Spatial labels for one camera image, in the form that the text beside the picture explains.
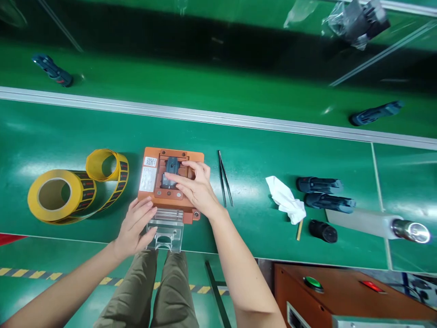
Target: finger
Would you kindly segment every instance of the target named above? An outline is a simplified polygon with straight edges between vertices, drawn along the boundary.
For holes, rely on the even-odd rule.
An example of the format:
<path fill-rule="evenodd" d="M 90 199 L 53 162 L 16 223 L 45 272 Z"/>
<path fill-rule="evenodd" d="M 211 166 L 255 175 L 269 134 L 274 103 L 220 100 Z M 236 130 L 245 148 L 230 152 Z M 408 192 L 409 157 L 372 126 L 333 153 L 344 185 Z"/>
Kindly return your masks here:
<path fill-rule="evenodd" d="M 144 204 L 147 204 L 149 201 L 151 200 L 150 196 L 148 196 L 147 198 L 144 198 L 143 200 L 140 200 L 138 202 L 138 204 L 136 204 L 133 208 L 132 211 L 135 213 L 141 206 L 143 206 Z"/>
<path fill-rule="evenodd" d="M 190 168 L 192 168 L 194 171 L 196 171 L 196 177 L 198 176 L 199 172 L 200 173 L 204 173 L 203 171 L 203 167 L 199 165 L 199 162 L 194 162 L 194 161 L 183 161 L 182 165 L 184 166 L 189 166 Z"/>
<path fill-rule="evenodd" d="M 127 229 L 130 230 L 133 228 L 133 226 L 141 220 L 141 218 L 143 216 L 145 216 L 147 214 L 147 212 L 150 211 L 150 209 L 152 208 L 153 203 L 151 201 L 149 201 L 148 203 L 145 203 L 143 206 L 141 206 L 133 215 L 132 218 L 130 219 L 129 223 L 127 224 Z"/>
<path fill-rule="evenodd" d="M 191 201 L 193 199 L 193 192 L 188 187 L 185 187 L 182 184 L 177 184 L 176 188 L 178 188 L 188 199 Z"/>
<path fill-rule="evenodd" d="M 156 230 L 158 230 L 158 227 L 150 228 L 150 230 L 140 238 L 136 249 L 137 251 L 142 251 L 152 242 L 155 238 Z"/>
<path fill-rule="evenodd" d="M 202 162 L 197 162 L 197 164 L 202 167 L 203 171 L 205 172 L 205 177 L 209 179 L 209 177 L 211 176 L 211 168 Z"/>
<path fill-rule="evenodd" d="M 132 203 L 130 203 L 129 204 L 129 208 L 128 208 L 128 211 L 130 211 L 136 204 L 138 204 L 138 202 L 139 202 L 139 200 L 138 200 L 138 197 L 137 198 L 135 198 L 133 201 L 132 201 Z"/>
<path fill-rule="evenodd" d="M 139 235 L 144 229 L 147 223 L 155 216 L 158 208 L 155 206 L 151 210 L 147 211 L 132 227 L 132 232 Z"/>
<path fill-rule="evenodd" d="M 189 188 L 194 187 L 194 181 L 189 178 L 185 178 L 180 175 L 168 173 L 168 172 L 165 172 L 165 176 L 167 177 L 167 179 L 182 184 L 184 186 L 187 186 Z"/>

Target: person's left hand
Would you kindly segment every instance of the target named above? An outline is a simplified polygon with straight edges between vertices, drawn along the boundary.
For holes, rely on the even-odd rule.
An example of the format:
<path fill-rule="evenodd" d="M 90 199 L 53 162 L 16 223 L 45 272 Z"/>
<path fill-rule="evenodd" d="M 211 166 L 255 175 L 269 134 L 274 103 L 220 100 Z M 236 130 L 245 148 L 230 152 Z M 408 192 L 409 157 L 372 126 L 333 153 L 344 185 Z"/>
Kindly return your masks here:
<path fill-rule="evenodd" d="M 151 228 L 145 235 L 140 236 L 146 224 L 155 216 L 157 207 L 153 207 L 150 196 L 138 201 L 136 198 L 126 213 L 122 222 L 120 233 L 114 240 L 114 255 L 119 260 L 124 260 L 130 255 L 142 251 L 153 240 L 157 227 Z"/>

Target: crumpled tissue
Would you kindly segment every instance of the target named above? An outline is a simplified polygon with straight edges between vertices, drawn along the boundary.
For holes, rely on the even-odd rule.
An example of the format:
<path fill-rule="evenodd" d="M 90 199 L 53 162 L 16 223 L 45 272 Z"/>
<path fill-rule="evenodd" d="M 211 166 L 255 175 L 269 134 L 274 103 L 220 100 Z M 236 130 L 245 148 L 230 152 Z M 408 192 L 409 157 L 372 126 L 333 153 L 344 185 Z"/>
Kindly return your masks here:
<path fill-rule="evenodd" d="M 267 177 L 265 180 L 274 202 L 279 205 L 278 209 L 288 214 L 291 224 L 301 222 L 306 217 L 304 202 L 296 199 L 290 188 L 275 176 Z"/>

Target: leg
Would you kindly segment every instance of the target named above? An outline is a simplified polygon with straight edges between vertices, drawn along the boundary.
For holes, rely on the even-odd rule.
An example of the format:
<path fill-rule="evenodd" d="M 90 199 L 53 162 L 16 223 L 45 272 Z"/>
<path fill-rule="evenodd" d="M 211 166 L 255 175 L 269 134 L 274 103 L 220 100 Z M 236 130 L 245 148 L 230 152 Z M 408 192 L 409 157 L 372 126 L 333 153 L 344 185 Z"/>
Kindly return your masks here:
<path fill-rule="evenodd" d="M 122 284 L 105 307 L 94 328 L 147 327 L 156 276 L 157 251 L 135 255 Z"/>
<path fill-rule="evenodd" d="M 169 252 L 167 254 L 150 327 L 199 327 L 188 284 L 188 265 L 185 253 Z"/>

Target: wooden stick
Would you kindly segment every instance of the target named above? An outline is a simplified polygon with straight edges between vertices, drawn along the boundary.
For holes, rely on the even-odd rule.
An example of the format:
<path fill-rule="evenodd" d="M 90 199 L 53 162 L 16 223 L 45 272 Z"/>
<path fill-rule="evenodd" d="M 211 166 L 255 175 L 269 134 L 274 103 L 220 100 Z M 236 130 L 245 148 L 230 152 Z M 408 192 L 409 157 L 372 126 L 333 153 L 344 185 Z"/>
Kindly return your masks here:
<path fill-rule="evenodd" d="M 304 223 L 304 219 L 302 219 L 302 221 L 299 222 L 299 228 L 297 230 L 297 237 L 296 237 L 297 241 L 300 241 L 300 234 L 302 233 L 302 223 Z"/>

